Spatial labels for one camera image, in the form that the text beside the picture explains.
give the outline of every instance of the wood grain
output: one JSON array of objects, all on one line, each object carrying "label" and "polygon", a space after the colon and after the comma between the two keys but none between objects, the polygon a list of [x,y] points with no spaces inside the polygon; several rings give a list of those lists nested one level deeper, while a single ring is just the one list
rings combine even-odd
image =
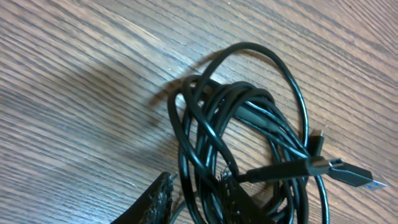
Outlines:
[{"label": "wood grain", "polygon": [[[165,99],[213,52],[251,41],[294,74],[325,157],[390,185],[325,178],[332,223],[397,221],[397,10],[388,0],[3,0],[0,2],[0,223],[109,223],[166,170],[177,143]],[[214,79],[267,88],[297,126],[279,72],[234,55]],[[269,163],[238,122],[224,135],[241,170]],[[261,196],[262,186],[247,186]],[[180,183],[175,183],[176,197]],[[314,181],[310,222],[320,222]],[[179,223],[191,223],[185,211]]]}]

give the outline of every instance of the cable bundle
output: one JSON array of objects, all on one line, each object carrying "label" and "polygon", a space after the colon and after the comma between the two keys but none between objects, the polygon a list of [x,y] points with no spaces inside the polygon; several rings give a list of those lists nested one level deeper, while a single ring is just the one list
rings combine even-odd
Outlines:
[{"label": "cable bundle", "polygon": [[[289,126],[284,115],[276,107],[272,95],[265,89],[256,88],[247,82],[221,85],[210,79],[216,68],[233,52],[253,50],[271,58],[281,69],[291,86],[298,104],[301,119],[301,138]],[[187,104],[182,120],[178,117],[175,99],[182,94]],[[274,164],[283,164],[312,156],[317,152],[308,151],[308,115],[299,86],[283,61],[271,50],[253,43],[234,44],[217,56],[201,76],[186,77],[182,86],[173,91],[168,99],[170,121],[180,143],[178,149],[178,168],[185,202],[172,217],[187,206],[195,223],[224,223],[220,200],[220,182],[216,178],[218,153],[228,165],[232,176],[238,182],[251,181],[251,176],[239,174],[238,165],[221,138],[229,120],[234,117],[252,127],[267,139]],[[197,141],[193,146],[189,141],[192,119],[197,120]],[[188,163],[195,168],[197,193],[193,192]],[[320,175],[314,176],[321,198],[323,223],[329,222],[328,201],[325,186]],[[279,223],[293,223],[295,213],[298,223],[308,222],[308,197],[305,189],[308,178],[282,179],[273,183],[273,197],[261,208],[267,216]],[[195,197],[201,200],[205,218],[200,215]],[[284,208],[279,208],[286,199]]]}]

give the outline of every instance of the cable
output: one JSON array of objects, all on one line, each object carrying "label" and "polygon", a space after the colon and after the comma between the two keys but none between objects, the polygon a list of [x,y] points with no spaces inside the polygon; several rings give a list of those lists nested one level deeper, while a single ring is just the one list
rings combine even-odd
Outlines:
[{"label": "cable", "polygon": [[[253,50],[263,54],[272,59],[280,68],[297,101],[301,120],[301,137],[298,137],[290,127],[267,90],[256,88],[247,82],[222,85],[210,79],[217,67],[229,55],[239,50]],[[175,104],[179,94],[182,94],[187,104],[182,119],[178,116]],[[314,176],[322,205],[322,223],[329,223],[328,199],[320,174],[329,172],[331,167],[342,165],[343,161],[326,161],[319,156],[323,133],[316,136],[309,135],[308,114],[300,88],[289,69],[274,52],[249,42],[234,44],[226,48],[207,66],[202,75],[184,78],[181,87],[169,95],[167,107],[170,122],[179,141],[178,169],[185,197],[185,201],[173,214],[170,223],[175,221],[184,206],[187,206],[195,223],[206,223],[206,221],[210,224],[225,223],[226,217],[223,212],[225,210],[222,208],[226,202],[222,201],[220,194],[220,189],[224,186],[220,186],[220,181],[215,174],[218,153],[228,165],[228,172],[234,181],[254,182],[277,179],[273,181],[272,198],[261,208],[261,212],[267,218],[277,223],[293,223],[295,214],[297,223],[308,223],[308,197],[305,186],[308,176]],[[264,135],[271,147],[274,168],[271,166],[252,170],[246,174],[239,173],[238,165],[222,139],[231,118],[242,121]],[[195,146],[189,141],[193,119],[198,123]],[[195,168],[197,193],[193,192],[189,162]],[[287,170],[292,170],[293,167],[297,171],[280,172],[276,176],[268,175],[270,169],[276,169],[276,165],[290,167],[284,168]],[[339,169],[336,170],[335,174],[340,175]],[[196,196],[200,198],[204,218],[199,212]],[[287,204],[284,208],[280,208],[285,199]]]}]

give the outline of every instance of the bundled black cable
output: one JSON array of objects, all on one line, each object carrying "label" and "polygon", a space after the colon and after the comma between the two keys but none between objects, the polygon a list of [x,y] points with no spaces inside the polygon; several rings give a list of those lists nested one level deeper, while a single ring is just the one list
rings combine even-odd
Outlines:
[{"label": "bundled black cable", "polygon": [[[302,125],[301,137],[289,126],[267,90],[256,88],[247,82],[221,85],[210,79],[222,61],[238,50],[253,50],[271,58],[279,66],[297,100]],[[210,91],[205,91],[205,87],[209,87]],[[182,120],[178,117],[175,105],[175,99],[180,93],[187,104]],[[202,106],[198,104],[200,100],[203,100]],[[323,223],[328,223],[328,200],[321,174],[329,174],[351,185],[373,181],[371,173],[369,176],[366,170],[364,173],[354,170],[360,175],[350,175],[354,171],[351,167],[347,168],[347,164],[341,159],[329,161],[320,156],[323,135],[315,132],[310,136],[308,133],[307,109],[299,86],[283,61],[261,45],[243,42],[225,49],[201,76],[191,75],[183,80],[182,86],[170,94],[168,110],[180,143],[178,168],[185,197],[185,202],[177,209],[172,222],[178,212],[187,206],[195,223],[206,223],[205,219],[208,223],[293,223],[295,214],[298,223],[307,223],[308,197],[305,186],[308,177],[314,176],[321,199],[322,220]],[[249,170],[246,174],[239,173],[231,151],[221,138],[232,117],[266,137],[272,151],[272,166]],[[189,141],[192,119],[198,122],[195,146]],[[223,174],[221,180],[218,180],[215,174],[218,153],[228,165],[228,171]],[[193,191],[189,162],[195,168],[197,193]],[[359,176],[358,182],[351,182],[353,176]],[[273,183],[273,197],[262,208],[256,207],[239,186],[239,183],[247,181]],[[205,219],[198,211],[196,196],[201,200]],[[285,199],[286,206],[279,209]]]}]

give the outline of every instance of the brown wooden tabletop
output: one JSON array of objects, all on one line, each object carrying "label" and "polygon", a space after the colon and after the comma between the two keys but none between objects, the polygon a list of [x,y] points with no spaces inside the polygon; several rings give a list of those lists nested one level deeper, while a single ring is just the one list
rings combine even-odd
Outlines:
[{"label": "brown wooden tabletop", "polygon": [[[396,223],[397,10],[395,0],[2,0],[0,223],[122,214],[162,171],[177,172],[165,105],[173,80],[241,41],[287,64],[310,128],[325,130],[326,158],[389,184],[370,192],[325,177],[331,222]],[[266,88],[298,127],[292,92],[267,62],[234,55],[213,78]],[[264,138],[241,123],[223,138],[241,170],[269,164]],[[319,223],[314,183],[310,223]],[[262,185],[245,188],[266,200]],[[191,222],[187,211],[178,218]]]}]

